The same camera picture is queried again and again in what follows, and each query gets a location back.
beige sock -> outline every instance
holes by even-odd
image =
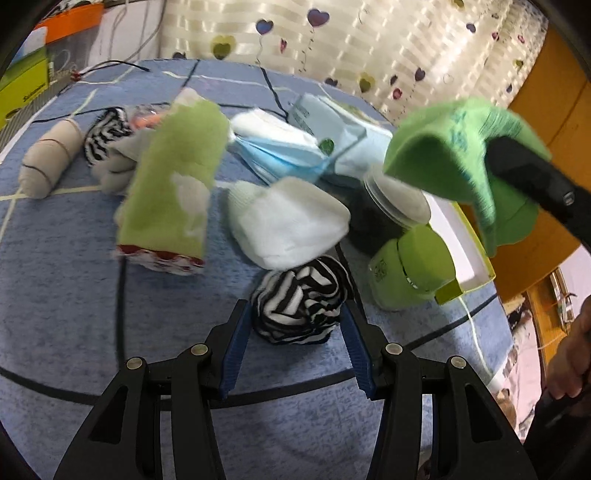
[[[22,159],[18,182],[25,195],[42,199],[80,150],[84,135],[72,119],[62,120],[43,135]]]

fingers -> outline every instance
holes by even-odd
[[[563,339],[554,358],[548,365],[546,384],[550,394],[557,400],[565,395],[576,397],[583,389],[583,382],[591,381],[591,296],[581,307],[569,336]]]
[[[581,313],[573,323],[574,334],[584,334],[591,330],[591,296],[587,297],[581,306]]]
[[[548,366],[547,387],[557,400],[576,397],[583,388],[583,375],[591,364],[591,347],[581,336],[566,337]]]

orange box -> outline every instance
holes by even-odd
[[[76,7],[55,17],[48,18],[36,26],[47,27],[46,44],[75,33],[96,27],[103,16],[104,4]]]

curtain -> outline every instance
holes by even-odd
[[[526,0],[168,0],[161,55],[309,77],[397,124],[469,95],[508,106],[547,24]]]

blue tablecloth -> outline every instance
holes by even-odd
[[[114,66],[67,89],[42,111],[0,166],[5,224],[0,238],[0,420],[42,479],[52,478],[90,405],[125,358],[171,358],[204,340],[213,325],[228,319],[237,299],[249,297],[262,275],[229,233],[227,191],[221,188],[213,194],[209,213],[206,271],[197,277],[137,265],[120,269],[111,257],[116,233],[112,216],[119,199],[92,188],[95,182],[82,156],[62,178],[58,194],[44,200],[15,195],[22,156],[59,121],[56,117],[82,107],[76,120],[87,128],[109,106],[171,102],[188,80],[189,87],[223,105],[228,116],[258,106],[282,117],[308,92],[355,105],[393,129],[362,99],[311,80],[216,60],[200,61],[189,79],[193,60],[142,65],[151,71]],[[230,154],[216,178],[261,183]],[[465,296],[474,312],[474,331],[458,301],[387,313],[373,305],[368,259],[346,240],[342,247],[369,321],[380,325],[390,341],[423,343],[416,354],[436,360],[463,355],[485,382],[491,378],[474,335],[488,370],[495,372],[504,363],[512,339],[492,284]],[[327,344],[309,346],[272,346],[252,335],[233,393],[285,387],[349,368],[339,330]],[[429,398],[424,405],[423,446],[428,448]],[[346,380],[212,414],[229,480],[361,479],[374,448],[381,402],[370,402],[355,380]],[[163,413],[165,478],[173,478],[174,468],[169,423],[170,414]]]

